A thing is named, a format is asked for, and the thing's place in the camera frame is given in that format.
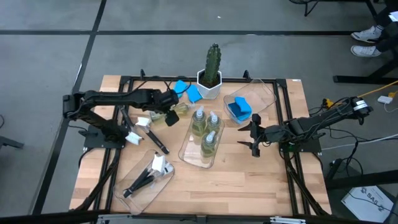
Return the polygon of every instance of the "blue block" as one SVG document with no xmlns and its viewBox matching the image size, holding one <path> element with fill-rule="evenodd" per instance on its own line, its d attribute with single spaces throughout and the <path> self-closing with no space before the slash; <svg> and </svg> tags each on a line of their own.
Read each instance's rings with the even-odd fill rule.
<svg viewBox="0 0 398 224">
<path fill-rule="evenodd" d="M 175 83 L 175 86 L 174 86 L 174 91 L 176 92 L 176 93 L 180 93 L 180 94 L 178 94 L 178 97 L 179 98 L 181 98 L 181 96 L 182 96 L 182 91 L 184 91 L 184 89 L 187 87 L 187 84 L 185 84 L 185 82 L 183 82 L 183 81 L 181 81 L 181 80 L 179 80 L 179 81 L 177 81 L 176 83 Z"/>
<path fill-rule="evenodd" d="M 235 117 L 240 121 L 244 121 L 245 119 L 248 119 L 251 115 L 251 112 L 250 113 L 242 113 L 241 108 L 239 107 L 239 105 L 237 103 L 230 103 L 228 105 L 228 107 L 231 110 L 232 114 L 234 114 Z"/>
<path fill-rule="evenodd" d="M 192 103 L 202 99 L 201 94 L 199 93 L 198 88 L 195 85 L 191 85 L 191 87 L 187 89 L 187 94 L 189 101 L 191 101 Z"/>
<path fill-rule="evenodd" d="M 243 97 L 235 97 L 235 103 L 240 107 L 242 113 L 251 113 L 251 107 Z"/>
</svg>

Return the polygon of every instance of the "white sneaker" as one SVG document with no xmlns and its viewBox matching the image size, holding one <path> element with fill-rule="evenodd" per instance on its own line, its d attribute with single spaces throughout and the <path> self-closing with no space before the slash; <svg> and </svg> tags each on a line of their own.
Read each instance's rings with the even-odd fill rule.
<svg viewBox="0 0 398 224">
<path fill-rule="evenodd" d="M 381 54 L 381 52 L 376 49 L 376 46 L 363 47 L 355 45 L 351 47 L 351 53 L 358 57 L 377 57 Z"/>
<path fill-rule="evenodd" d="M 381 30 L 372 26 L 369 29 L 361 32 L 353 32 L 351 36 L 352 38 L 363 42 L 376 43 L 378 38 L 381 36 Z"/>
</svg>

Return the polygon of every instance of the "white pot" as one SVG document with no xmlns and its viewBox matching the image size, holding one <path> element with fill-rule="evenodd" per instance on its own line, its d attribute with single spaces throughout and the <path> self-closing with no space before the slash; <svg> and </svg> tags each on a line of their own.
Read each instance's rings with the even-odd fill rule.
<svg viewBox="0 0 398 224">
<path fill-rule="evenodd" d="M 220 76 L 220 84 L 217 86 L 214 86 L 213 88 L 207 88 L 204 85 L 199 83 L 199 75 L 201 75 L 205 70 L 200 70 L 197 73 L 197 88 L 199 93 L 201 94 L 201 97 L 205 100 L 214 100 L 218 94 L 220 93 L 221 90 L 221 84 L 223 84 L 223 79 L 222 79 L 222 74 L 220 71 L 218 71 L 218 75 Z"/>
</svg>

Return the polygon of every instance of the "wooden table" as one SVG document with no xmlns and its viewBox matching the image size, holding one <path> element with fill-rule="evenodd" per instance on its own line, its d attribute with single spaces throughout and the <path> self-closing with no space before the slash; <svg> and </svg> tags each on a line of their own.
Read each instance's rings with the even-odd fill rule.
<svg viewBox="0 0 398 224">
<path fill-rule="evenodd" d="M 116 75 L 105 75 L 100 91 L 118 91 L 120 78 Z M 134 88 L 140 83 L 134 82 Z M 200 100 L 197 103 L 204 105 L 206 110 L 221 113 L 221 118 L 226 124 L 215 163 L 210 169 L 195 167 L 178 158 L 178 151 L 190 124 L 192 112 L 185 117 L 180 117 L 180 121 L 172 127 L 167 127 L 165 124 L 151 127 L 155 135 L 170 150 L 170 154 L 166 158 L 175 167 L 175 175 L 165 189 L 144 210 L 144 213 L 252 216 L 292 214 L 286 169 L 284 161 L 279 156 L 278 145 L 272 144 L 269 147 L 260 145 L 261 157 L 252 157 L 251 151 L 246 146 L 236 142 L 252 141 L 249 132 L 239 132 L 238 126 L 233 124 L 223 111 L 223 97 L 244 85 L 245 83 L 223 83 L 217 99 Z M 287 80 L 287 86 L 293 117 L 308 116 L 301 81 Z M 142 88 L 166 90 L 163 82 L 147 82 Z M 284 120 L 286 120 L 281 89 L 279 93 Z M 186 94 L 183 95 L 180 102 L 188 103 Z M 97 106 L 95 112 L 106 119 L 111 119 L 113 109 L 113 106 Z M 129 115 L 135 118 L 147 116 L 148 112 L 130 107 Z M 261 126 L 278 124 L 275 104 L 260 115 L 262 116 Z M 149 138 L 141 141 L 139 146 L 126 144 L 121 151 L 116 182 L 119 182 L 149 149 L 159 151 L 159 148 Z M 311 153 L 301 153 L 300 155 L 306 186 L 323 209 L 330 213 L 328 196 L 318 160 Z M 97 184 L 103 156 L 104 149 L 94 149 L 82 160 L 70 208 L 79 206 Z M 107 192 L 108 186 L 106 185 L 100 208 L 104 208 Z M 302 201 L 297 186 L 295 192 L 299 211 L 302 213 Z M 113 197 L 111 212 L 126 213 L 127 210 Z"/>
</svg>

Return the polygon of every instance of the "transparent tray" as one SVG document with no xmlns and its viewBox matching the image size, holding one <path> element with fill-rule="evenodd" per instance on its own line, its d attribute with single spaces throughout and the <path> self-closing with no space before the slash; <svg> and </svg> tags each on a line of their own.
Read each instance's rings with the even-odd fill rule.
<svg viewBox="0 0 398 224">
<path fill-rule="evenodd" d="M 276 100 L 275 94 L 268 86 L 260 79 L 253 79 L 249 84 L 240 88 L 238 91 L 224 96 L 224 111 L 236 124 L 243 124 L 245 121 L 251 119 L 251 115 L 245 120 L 239 120 L 229 108 L 230 103 L 235 102 L 235 97 L 244 97 L 246 102 L 250 105 L 252 113 L 259 113 L 266 109 Z"/>
<path fill-rule="evenodd" d="M 210 115 L 210 112 L 205 111 L 205 113 L 206 113 L 206 120 L 207 120 L 207 118 Z M 184 142 L 182 143 L 181 149 L 178 152 L 178 156 L 182 161 L 185 161 L 189 164 L 203 167 L 203 168 L 212 167 L 212 165 L 214 163 L 214 158 L 216 157 L 218 144 L 220 143 L 221 135 L 223 134 L 223 130 L 224 130 L 224 121 L 221 119 L 221 113 L 215 112 L 215 114 L 217 114 L 218 118 L 221 121 L 221 124 L 220 124 L 220 130 L 218 131 L 218 133 L 215 136 L 216 144 L 215 144 L 214 153 L 211 156 L 203 155 L 202 149 L 201 149 L 201 142 L 202 142 L 202 139 L 205 136 L 205 134 L 203 136 L 196 136 L 196 135 L 192 134 L 192 123 L 193 123 L 192 121 L 193 120 L 191 119 L 191 123 L 189 125 L 187 134 L 185 135 Z"/>
<path fill-rule="evenodd" d="M 144 157 L 130 170 L 130 172 L 118 182 L 113 188 L 115 197 L 132 213 L 133 215 L 140 214 L 148 205 L 156 198 L 156 196 L 163 190 L 170 179 L 174 176 L 174 167 L 165 161 L 167 172 L 163 175 L 155 172 L 152 168 L 154 156 L 160 156 L 155 150 L 148 150 Z M 138 177 L 147 169 L 150 174 L 155 176 L 155 179 L 142 186 L 141 188 L 132 192 L 127 197 L 124 196 L 124 191 L 128 189 Z"/>
</svg>

